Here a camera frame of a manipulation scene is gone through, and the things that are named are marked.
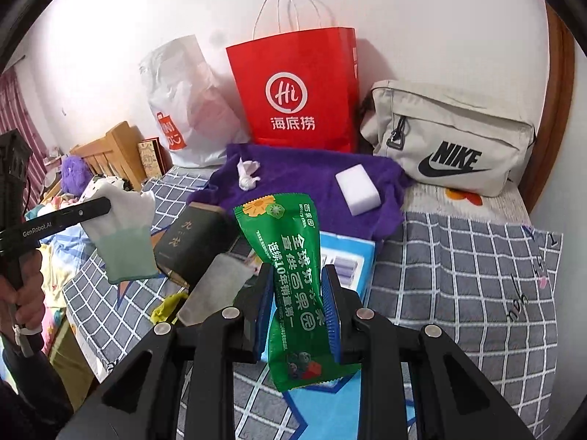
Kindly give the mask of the person's left hand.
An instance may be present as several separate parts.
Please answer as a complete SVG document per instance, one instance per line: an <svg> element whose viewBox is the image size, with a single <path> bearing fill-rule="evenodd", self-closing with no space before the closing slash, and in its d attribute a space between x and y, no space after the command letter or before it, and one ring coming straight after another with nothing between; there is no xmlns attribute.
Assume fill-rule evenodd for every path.
<svg viewBox="0 0 587 440"><path fill-rule="evenodd" d="M24 326L35 330L42 325L45 315L42 267L42 253L34 249L20 258L24 285L16 290L11 283L1 277L1 335L17 353L22 353L17 345L13 326Z"/></svg>

